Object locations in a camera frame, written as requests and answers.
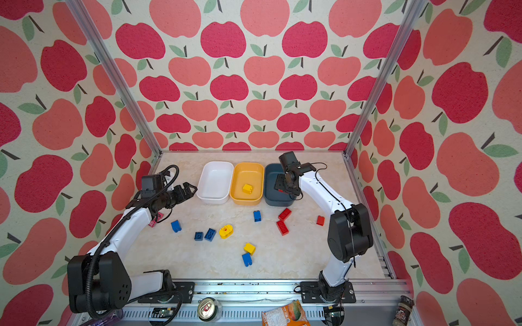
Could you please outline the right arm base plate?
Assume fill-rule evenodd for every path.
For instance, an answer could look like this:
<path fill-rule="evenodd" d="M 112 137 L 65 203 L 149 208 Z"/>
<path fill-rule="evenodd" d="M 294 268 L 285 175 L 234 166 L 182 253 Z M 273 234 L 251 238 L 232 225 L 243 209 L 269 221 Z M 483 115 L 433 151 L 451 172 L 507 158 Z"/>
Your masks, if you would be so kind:
<path fill-rule="evenodd" d="M 298 288 L 301 301 L 306 304 L 356 303 L 355 291 L 349 281 L 336 287 L 323 282 L 301 282 Z"/>

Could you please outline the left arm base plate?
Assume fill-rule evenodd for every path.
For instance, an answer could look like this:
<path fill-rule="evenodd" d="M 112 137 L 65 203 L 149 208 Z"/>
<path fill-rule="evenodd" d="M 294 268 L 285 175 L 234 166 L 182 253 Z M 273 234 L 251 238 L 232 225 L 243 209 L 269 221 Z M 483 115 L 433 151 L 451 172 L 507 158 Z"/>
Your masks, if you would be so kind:
<path fill-rule="evenodd" d="M 194 296 L 194 282 L 174 282 L 173 291 L 167 294 L 150 293 L 138 299 L 140 304 L 191 304 Z"/>

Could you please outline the white plastic container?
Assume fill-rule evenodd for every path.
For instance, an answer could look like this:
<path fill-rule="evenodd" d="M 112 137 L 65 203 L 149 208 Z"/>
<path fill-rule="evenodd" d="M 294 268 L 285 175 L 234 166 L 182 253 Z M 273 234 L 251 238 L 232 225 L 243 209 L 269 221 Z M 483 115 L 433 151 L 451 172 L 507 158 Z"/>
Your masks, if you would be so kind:
<path fill-rule="evenodd" d="M 231 191 L 234 165 L 230 162 L 208 162 L 201 173 L 196 195 L 206 205 L 222 205 Z"/>

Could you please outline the small red lego brick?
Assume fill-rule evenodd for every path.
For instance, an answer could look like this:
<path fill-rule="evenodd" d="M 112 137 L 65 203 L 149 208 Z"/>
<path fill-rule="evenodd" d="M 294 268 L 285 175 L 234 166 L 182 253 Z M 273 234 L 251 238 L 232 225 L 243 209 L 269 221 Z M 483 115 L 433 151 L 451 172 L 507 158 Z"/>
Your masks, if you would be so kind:
<path fill-rule="evenodd" d="M 320 225 L 320 226 L 323 226 L 325 223 L 325 217 L 322 217 L 322 216 L 318 216 L 317 218 L 317 221 L 316 221 L 316 224 Z"/>

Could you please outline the dark teal plastic container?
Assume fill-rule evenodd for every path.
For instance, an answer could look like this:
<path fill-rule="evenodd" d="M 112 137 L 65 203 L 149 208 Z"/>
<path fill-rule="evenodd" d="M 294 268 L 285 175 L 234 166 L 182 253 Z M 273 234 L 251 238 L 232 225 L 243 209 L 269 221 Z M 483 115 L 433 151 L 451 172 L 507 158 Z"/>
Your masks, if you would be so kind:
<path fill-rule="evenodd" d="M 295 197 L 275 188 L 277 176 L 283 174 L 281 164 L 272 163 L 265 167 L 264 198 L 269 206 L 291 206 L 294 203 Z"/>

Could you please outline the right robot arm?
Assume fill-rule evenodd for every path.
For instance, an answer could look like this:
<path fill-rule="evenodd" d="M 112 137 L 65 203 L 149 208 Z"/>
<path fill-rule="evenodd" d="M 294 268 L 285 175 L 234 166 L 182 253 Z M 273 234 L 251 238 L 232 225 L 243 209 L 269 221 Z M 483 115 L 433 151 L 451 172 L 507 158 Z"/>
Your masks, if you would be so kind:
<path fill-rule="evenodd" d="M 299 162 L 294 152 L 284 153 L 279 161 L 284 173 L 277 177 L 275 189 L 295 197 L 307 194 L 330 216 L 327 243 L 332 256 L 319 273 L 318 288 L 323 301 L 338 302 L 356 257 L 373 246 L 368 209 L 338 194 L 312 163 Z"/>

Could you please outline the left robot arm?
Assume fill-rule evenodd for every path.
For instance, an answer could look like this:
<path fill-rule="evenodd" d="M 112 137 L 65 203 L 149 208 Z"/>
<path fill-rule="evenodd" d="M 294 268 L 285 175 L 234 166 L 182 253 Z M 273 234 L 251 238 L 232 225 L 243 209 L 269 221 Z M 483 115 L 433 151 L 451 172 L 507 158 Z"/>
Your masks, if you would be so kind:
<path fill-rule="evenodd" d="M 141 231 L 162 209 L 171 209 L 191 199 L 197 187 L 185 182 L 172 190 L 138 192 L 123 216 L 103 240 L 88 253 L 73 257 L 67 265 L 69 308 L 102 319 L 142 297 L 170 300 L 183 298 L 168 270 L 153 270 L 130 276 L 124 258 Z"/>

